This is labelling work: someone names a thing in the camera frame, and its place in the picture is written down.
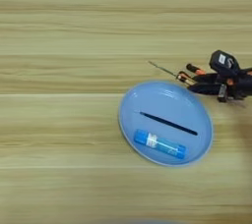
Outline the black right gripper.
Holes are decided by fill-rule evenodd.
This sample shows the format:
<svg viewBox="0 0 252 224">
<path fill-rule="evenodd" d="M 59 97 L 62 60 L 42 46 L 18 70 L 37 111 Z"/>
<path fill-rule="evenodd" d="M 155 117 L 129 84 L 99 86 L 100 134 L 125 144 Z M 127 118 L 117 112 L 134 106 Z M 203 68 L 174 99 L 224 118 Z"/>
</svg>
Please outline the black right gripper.
<svg viewBox="0 0 252 224">
<path fill-rule="evenodd" d="M 219 102 L 227 102 L 230 98 L 243 100 L 252 96 L 252 68 L 234 71 L 220 68 L 217 73 L 198 75 L 193 80 L 197 84 L 190 85 L 190 91 L 217 95 Z"/>
</svg>

